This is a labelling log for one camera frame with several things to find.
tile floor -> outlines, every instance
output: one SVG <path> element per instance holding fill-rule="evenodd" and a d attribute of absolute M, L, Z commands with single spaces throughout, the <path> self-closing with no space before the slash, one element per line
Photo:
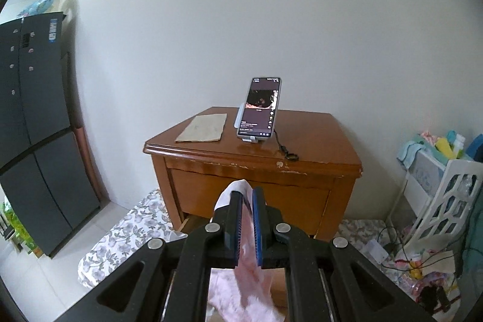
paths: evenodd
<path fill-rule="evenodd" d="M 109 202 L 52 259 L 17 253 L 0 239 L 0 276 L 29 322 L 54 321 L 88 292 L 77 281 L 77 265 L 126 213 Z"/>

cabinet top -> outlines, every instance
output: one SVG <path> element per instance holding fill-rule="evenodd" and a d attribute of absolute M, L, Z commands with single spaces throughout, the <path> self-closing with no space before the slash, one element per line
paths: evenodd
<path fill-rule="evenodd" d="M 278 111 L 276 130 L 280 143 L 291 153 L 299 155 L 299 161 L 293 162 L 286 160 L 279 151 L 274 135 L 258 143 L 244 142 L 238 138 L 237 130 L 233 127 L 237 112 L 238 108 L 211 107 L 198 114 L 227 114 L 220 141 L 175 142 L 192 117 L 146 141 L 144 153 L 209 161 L 211 164 L 273 167 L 280 172 L 289 170 L 294 173 L 361 176 L 361 161 L 331 114 Z"/>

smartphone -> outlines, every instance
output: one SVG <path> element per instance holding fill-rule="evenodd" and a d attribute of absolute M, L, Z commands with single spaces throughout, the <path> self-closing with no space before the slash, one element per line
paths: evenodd
<path fill-rule="evenodd" d="M 282 80 L 279 77 L 253 78 L 246 96 L 237 136 L 269 139 L 275 129 L 275 118 Z"/>

brown wooden nightstand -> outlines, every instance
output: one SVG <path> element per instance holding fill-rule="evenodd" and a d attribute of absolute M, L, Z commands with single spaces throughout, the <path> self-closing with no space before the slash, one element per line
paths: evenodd
<path fill-rule="evenodd" d="M 175 142 L 192 118 L 148 140 L 168 213 L 175 229 L 188 215 L 209 218 L 221 192 L 233 180 L 262 186 L 267 204 L 283 219 L 318 239 L 337 231 L 362 165 L 330 114 L 280 110 L 276 130 L 282 145 L 299 155 L 288 161 L 275 137 L 243 142 L 233 127 L 237 108 L 212 107 L 199 115 L 226 113 L 217 142 Z"/>

phone stand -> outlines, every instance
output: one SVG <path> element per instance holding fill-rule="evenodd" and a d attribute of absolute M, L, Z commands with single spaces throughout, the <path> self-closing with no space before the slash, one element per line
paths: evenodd
<path fill-rule="evenodd" d="M 233 124 L 233 126 L 237 130 L 240 127 L 240 123 L 242 122 L 242 116 L 243 116 L 243 110 L 244 109 L 245 109 L 245 103 L 241 103 L 240 107 L 238 108 L 238 114 L 237 114 L 237 117 L 235 118 L 235 123 Z M 241 140 L 245 141 L 245 142 L 253 142 L 255 144 L 259 141 L 259 139 L 257 137 L 252 136 L 252 135 L 241 136 Z"/>

